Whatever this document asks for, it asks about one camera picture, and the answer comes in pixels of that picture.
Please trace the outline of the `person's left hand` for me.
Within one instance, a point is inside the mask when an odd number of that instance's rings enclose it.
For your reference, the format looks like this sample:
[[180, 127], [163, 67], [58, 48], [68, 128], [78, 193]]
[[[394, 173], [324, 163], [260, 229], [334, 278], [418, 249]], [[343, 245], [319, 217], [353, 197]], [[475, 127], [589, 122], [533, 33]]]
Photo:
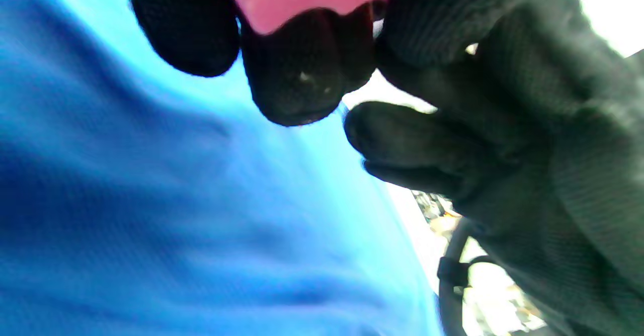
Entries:
[[234, 0], [130, 2], [156, 54], [179, 71], [216, 77], [242, 55], [253, 102], [283, 127], [327, 117], [375, 71], [373, 24], [384, 15], [382, 2], [346, 15], [310, 9], [266, 36]]

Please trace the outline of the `person's right hand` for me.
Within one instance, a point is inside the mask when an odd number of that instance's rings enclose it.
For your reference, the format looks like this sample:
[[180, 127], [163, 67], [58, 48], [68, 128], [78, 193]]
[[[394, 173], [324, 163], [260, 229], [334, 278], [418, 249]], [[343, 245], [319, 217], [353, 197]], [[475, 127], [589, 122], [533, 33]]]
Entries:
[[580, 0], [389, 0], [364, 169], [451, 199], [554, 335], [642, 335], [642, 70]]

